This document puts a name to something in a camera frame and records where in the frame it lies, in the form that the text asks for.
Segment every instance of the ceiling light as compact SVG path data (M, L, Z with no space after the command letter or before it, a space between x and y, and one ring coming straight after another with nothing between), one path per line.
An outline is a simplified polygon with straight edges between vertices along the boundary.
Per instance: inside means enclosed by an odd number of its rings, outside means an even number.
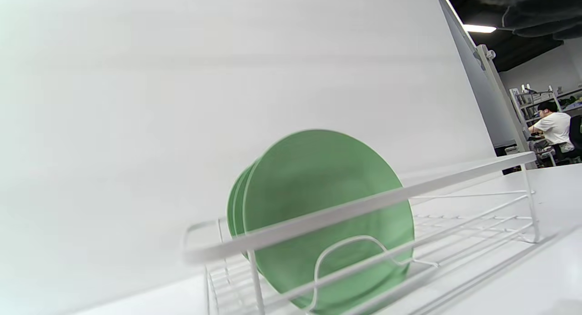
M463 27L468 32L491 33L493 31L497 30L496 27L492 27L492 26L481 26L481 25L468 25L468 24L463 24Z

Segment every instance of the wire rack handle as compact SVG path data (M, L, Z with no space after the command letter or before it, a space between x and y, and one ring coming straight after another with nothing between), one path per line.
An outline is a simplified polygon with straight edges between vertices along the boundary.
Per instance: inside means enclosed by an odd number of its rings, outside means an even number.
M374 238L373 236L369 236L369 235L357 235L357 236L352 236L351 238L346 238L343 239L339 242L336 242L334 244L332 244L331 246L327 247L321 254L320 257L318 257L317 261L316 261L316 269L314 271L313 274L313 282L317 283L317 280L320 277L320 266L323 263L324 259L332 252L336 251L337 249L349 245L351 243L354 242L360 242L360 241L372 241L374 242L376 245L378 245L378 247L380 247L382 249L382 251L386 252L388 251L387 248L380 242L378 241L378 239ZM393 263L395 263L396 265L401 265L400 263L398 263L397 261L394 261L394 259L390 259ZM318 295L318 287L316 286L313 289L313 298L311 300L311 303L309 304L308 307L306 307L304 309L304 311L312 311L316 305L317 305L317 295Z

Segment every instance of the black hair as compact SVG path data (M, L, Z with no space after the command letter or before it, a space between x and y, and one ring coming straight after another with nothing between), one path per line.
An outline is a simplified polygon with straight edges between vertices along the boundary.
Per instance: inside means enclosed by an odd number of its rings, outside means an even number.
M553 101L544 101L538 105L538 110L549 110L550 112L557 112L557 105Z

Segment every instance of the man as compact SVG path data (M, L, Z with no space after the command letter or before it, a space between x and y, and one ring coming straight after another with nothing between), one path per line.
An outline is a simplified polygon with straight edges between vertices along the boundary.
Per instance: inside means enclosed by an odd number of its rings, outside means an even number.
M541 120L529 127L530 133L542 132L551 145L560 145L562 153L574 150L570 142L570 116L557 112L556 103L544 101L538 106Z

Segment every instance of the shelf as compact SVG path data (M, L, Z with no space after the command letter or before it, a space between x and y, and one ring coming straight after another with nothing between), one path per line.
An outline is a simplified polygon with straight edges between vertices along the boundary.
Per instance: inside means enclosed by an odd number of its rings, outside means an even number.
M569 110L563 110L563 112L569 112L570 110L577 110L580 107L582 107L582 104L580 104L580 105L578 105L576 107L570 108Z
M569 93L565 93L565 94L561 94L561 95L559 95L559 96L556 96L556 98L557 98L557 99L561 99L561 98L564 98L564 97L569 97L569 95L571 95L571 94L574 94L574 93L579 93L579 92L581 92L581 91L582 91L582 89L578 89L578 90L570 91Z
M519 109L520 110L524 110L525 108L528 108L528 107L531 107L531 106L536 106L536 105L541 104L542 102L550 101L550 100L553 100L553 98L549 98L549 99L546 99L546 100L541 100L541 101L538 101L538 102L534 102L533 104L521 105L521 106L519 106Z
M534 95L534 94L545 94L545 93L553 93L552 90L548 90L548 91L540 91L538 93L520 93L520 94L516 94L516 97L522 97L524 95Z

